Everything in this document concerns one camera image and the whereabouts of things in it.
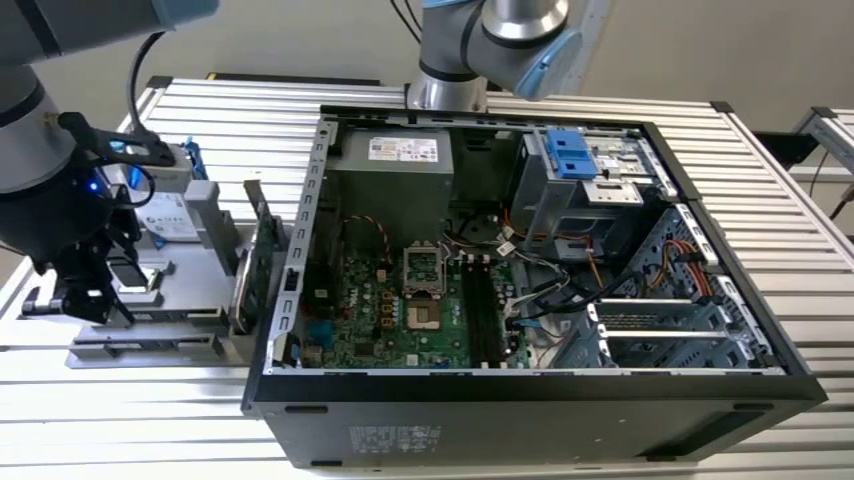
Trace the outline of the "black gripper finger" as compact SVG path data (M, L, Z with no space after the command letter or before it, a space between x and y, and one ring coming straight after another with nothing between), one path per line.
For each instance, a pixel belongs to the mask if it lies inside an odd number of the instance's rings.
M65 315L105 323L110 310L110 273L97 245L73 244L49 262L34 262L37 286L22 302L27 317Z
M142 287L143 274L134 260L126 257L109 257L106 259L114 279L122 287ZM114 288L113 306L122 317L119 325L131 325L133 316L118 297L118 288Z

